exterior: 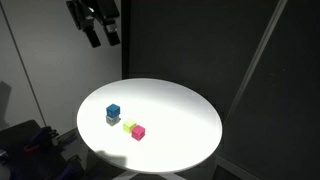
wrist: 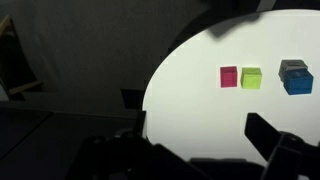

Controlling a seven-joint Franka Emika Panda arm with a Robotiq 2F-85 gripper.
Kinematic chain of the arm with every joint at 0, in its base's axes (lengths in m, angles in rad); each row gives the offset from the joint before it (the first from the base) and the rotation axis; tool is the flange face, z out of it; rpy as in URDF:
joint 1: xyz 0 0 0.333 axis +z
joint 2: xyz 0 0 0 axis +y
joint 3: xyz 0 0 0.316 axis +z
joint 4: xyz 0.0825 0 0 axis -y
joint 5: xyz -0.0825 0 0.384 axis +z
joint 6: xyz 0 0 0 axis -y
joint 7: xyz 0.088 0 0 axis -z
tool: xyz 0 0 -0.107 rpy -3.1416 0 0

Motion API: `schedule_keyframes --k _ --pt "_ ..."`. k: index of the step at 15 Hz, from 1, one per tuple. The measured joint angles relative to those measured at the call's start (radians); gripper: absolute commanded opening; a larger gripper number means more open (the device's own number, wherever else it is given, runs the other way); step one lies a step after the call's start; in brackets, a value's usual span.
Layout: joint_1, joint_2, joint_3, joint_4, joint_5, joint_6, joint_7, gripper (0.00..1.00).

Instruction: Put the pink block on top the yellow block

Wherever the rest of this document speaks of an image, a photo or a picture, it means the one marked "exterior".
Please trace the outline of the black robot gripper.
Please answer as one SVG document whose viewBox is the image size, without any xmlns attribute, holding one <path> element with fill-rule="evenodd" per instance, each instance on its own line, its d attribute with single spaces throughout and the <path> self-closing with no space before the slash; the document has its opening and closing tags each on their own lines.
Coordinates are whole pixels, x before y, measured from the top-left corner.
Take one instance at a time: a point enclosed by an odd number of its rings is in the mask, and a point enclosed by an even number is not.
<svg viewBox="0 0 320 180">
<path fill-rule="evenodd" d="M 97 20 L 104 27 L 105 34 L 111 46 L 120 43 L 117 33 L 118 28 L 115 24 L 115 19 L 120 16 L 120 12 L 115 0 L 67 0 L 66 5 L 76 27 L 79 30 L 84 30 L 93 48 L 101 45 L 92 27 L 94 20 Z"/>
</svg>

